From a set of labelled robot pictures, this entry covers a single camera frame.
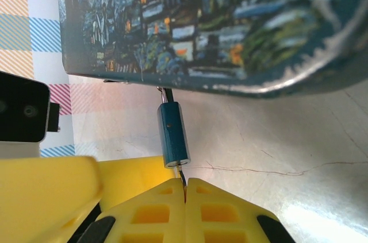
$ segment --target gray floor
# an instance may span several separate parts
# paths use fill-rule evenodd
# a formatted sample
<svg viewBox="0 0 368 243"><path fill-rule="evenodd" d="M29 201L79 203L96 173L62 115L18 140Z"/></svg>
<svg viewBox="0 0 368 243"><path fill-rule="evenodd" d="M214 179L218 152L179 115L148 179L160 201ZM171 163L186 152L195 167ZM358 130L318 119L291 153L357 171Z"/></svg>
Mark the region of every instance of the gray floor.
<svg viewBox="0 0 368 243"><path fill-rule="evenodd" d="M159 92L121 91L121 110L73 115L77 154L160 154ZM174 97L192 159L187 177L271 210L297 242L368 242L368 82L270 101L178 90Z"/></svg>

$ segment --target plaid fabric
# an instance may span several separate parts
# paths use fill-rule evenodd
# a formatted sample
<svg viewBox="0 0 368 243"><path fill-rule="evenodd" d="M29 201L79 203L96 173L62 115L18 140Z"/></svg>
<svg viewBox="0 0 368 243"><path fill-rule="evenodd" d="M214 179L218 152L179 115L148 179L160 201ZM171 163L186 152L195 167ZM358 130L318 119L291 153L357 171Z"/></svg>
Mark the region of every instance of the plaid fabric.
<svg viewBox="0 0 368 243"><path fill-rule="evenodd" d="M74 154L70 85L62 66L58 0L0 0L0 70L49 85L61 104L59 133L41 143L41 155Z"/></svg>

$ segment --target starry night artwork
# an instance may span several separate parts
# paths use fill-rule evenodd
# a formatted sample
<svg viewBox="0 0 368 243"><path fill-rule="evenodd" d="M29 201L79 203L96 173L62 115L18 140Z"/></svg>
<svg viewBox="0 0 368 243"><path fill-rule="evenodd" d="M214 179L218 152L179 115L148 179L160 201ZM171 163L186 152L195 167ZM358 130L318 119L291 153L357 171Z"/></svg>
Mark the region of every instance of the starry night artwork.
<svg viewBox="0 0 368 243"><path fill-rule="evenodd" d="M66 70L130 73L137 80L146 74L244 80L283 64L322 24L338 32L339 2L59 0L63 63Z"/></svg>

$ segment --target concrete floor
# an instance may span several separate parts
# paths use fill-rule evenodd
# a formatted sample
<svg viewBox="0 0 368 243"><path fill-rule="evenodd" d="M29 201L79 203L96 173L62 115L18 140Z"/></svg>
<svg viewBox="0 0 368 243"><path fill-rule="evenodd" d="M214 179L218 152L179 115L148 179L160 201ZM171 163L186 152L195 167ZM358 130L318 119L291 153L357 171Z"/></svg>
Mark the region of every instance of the concrete floor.
<svg viewBox="0 0 368 243"><path fill-rule="evenodd" d="M77 155L161 154L154 87L96 83L114 110L73 115ZM270 101L174 90L197 177L274 212L297 242L368 242L368 82Z"/></svg>

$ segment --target yellow plastic part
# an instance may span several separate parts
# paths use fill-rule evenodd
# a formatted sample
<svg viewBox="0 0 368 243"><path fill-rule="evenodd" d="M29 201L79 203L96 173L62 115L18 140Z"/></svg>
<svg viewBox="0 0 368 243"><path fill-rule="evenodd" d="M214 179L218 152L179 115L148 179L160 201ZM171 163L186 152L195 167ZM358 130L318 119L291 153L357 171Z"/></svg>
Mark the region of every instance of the yellow plastic part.
<svg viewBox="0 0 368 243"><path fill-rule="evenodd" d="M97 219L110 215L116 221L105 243L185 242L185 199L180 179L170 179Z"/></svg>
<svg viewBox="0 0 368 243"><path fill-rule="evenodd" d="M99 162L103 182L102 211L108 210L175 177L163 166L163 157Z"/></svg>
<svg viewBox="0 0 368 243"><path fill-rule="evenodd" d="M269 243L257 216L277 217L201 179L191 178L186 191L186 242Z"/></svg>
<svg viewBox="0 0 368 243"><path fill-rule="evenodd" d="M0 241L66 243L101 194L92 157L0 160Z"/></svg>

